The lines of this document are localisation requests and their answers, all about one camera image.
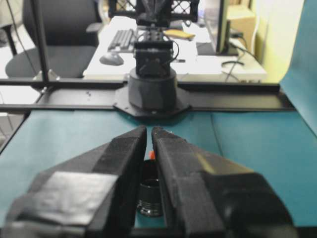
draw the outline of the desk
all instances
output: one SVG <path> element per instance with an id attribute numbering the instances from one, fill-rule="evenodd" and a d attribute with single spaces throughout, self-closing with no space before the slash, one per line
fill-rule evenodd
<path id="1" fill-rule="evenodd" d="M 114 38 L 118 29 L 136 29 L 136 22 L 127 17 L 115 17 L 108 26 L 100 32 L 100 44 L 84 72 L 84 79 L 104 79 L 104 80 L 124 80 L 125 74 L 135 67 L 135 59 L 132 54 L 120 54 L 124 59 L 122 66 L 103 65 L 99 59 L 107 52 L 108 46 Z M 184 31 L 195 34 L 193 41 L 176 40 L 180 46 L 179 59 L 185 59 L 185 63 L 171 64 L 178 75 L 178 81 L 194 82 L 224 82 L 232 65 L 221 67 L 225 61 L 236 60 L 236 57 L 216 57 L 216 56 L 197 56 L 196 42 L 209 42 L 209 34 L 206 28 L 199 28 L 196 24 L 190 27 L 184 26 Z M 235 44 L 242 47 L 238 40 L 232 40 Z M 233 75 L 240 81 L 261 82 L 266 79 L 266 71 L 250 55 L 245 55 L 241 61 L 245 66 L 236 65 Z"/>

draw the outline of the yellow object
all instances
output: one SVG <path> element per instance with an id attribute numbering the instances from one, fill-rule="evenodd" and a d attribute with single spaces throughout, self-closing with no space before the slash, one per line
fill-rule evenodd
<path id="1" fill-rule="evenodd" d="M 267 71 L 267 83 L 278 83 L 288 70 L 305 0 L 253 0 L 260 15 L 256 56 Z"/>
<path id="2" fill-rule="evenodd" d="M 190 39 L 195 37 L 194 34 L 189 34 L 189 33 L 186 33 L 184 31 L 174 30 L 174 29 L 164 31 L 164 34 L 169 36 L 169 37 L 181 38 L 181 39 L 186 39 L 186 40 L 190 40 Z"/>

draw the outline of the cardboard box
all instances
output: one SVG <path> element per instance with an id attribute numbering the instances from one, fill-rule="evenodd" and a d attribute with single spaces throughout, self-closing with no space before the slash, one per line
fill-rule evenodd
<path id="1" fill-rule="evenodd" d="M 230 5 L 237 5 L 237 4 L 241 4 L 244 6 L 249 7 L 250 5 L 250 0 L 230 0 Z"/>
<path id="2" fill-rule="evenodd" d="M 243 32 L 250 51 L 252 36 L 257 22 L 256 15 L 247 6 L 231 5 L 228 8 L 228 20 L 231 21 L 231 28 Z"/>

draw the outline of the black cylindrical base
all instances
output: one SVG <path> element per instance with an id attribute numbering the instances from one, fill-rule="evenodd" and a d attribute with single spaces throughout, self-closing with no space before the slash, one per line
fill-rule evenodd
<path id="1" fill-rule="evenodd" d="M 176 72 L 171 69 L 167 77 L 140 77 L 134 68 L 130 72 L 129 102 L 140 109 L 169 111 L 176 104 Z"/>
<path id="2" fill-rule="evenodd" d="M 147 217 L 163 215 L 158 180 L 155 161 L 144 161 L 137 209 L 142 215 Z"/>

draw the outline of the keyboard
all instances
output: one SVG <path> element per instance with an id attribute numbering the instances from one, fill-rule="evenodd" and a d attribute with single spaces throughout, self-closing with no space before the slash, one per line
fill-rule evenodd
<path id="1" fill-rule="evenodd" d="M 133 52 L 133 44 L 135 40 L 135 32 L 132 29 L 119 30 L 110 43 L 108 51 L 115 51 L 118 53 L 131 53 Z"/>

